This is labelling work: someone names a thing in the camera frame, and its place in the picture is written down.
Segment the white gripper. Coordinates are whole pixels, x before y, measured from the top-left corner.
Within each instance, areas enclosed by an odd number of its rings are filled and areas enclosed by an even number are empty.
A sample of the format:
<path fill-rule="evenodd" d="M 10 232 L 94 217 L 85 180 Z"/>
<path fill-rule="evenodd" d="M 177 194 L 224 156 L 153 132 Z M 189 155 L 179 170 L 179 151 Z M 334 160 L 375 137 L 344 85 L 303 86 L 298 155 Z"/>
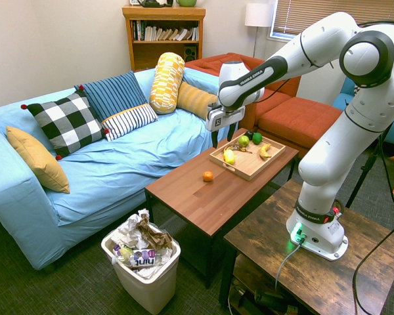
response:
<path fill-rule="evenodd" d="M 217 148 L 218 145 L 218 130 L 229 125 L 227 140 L 230 142 L 236 130 L 236 123 L 243 119 L 244 114 L 245 106 L 228 112 L 223 105 L 216 102 L 208 105 L 206 129 L 211 131 L 211 141 L 214 148 Z"/>

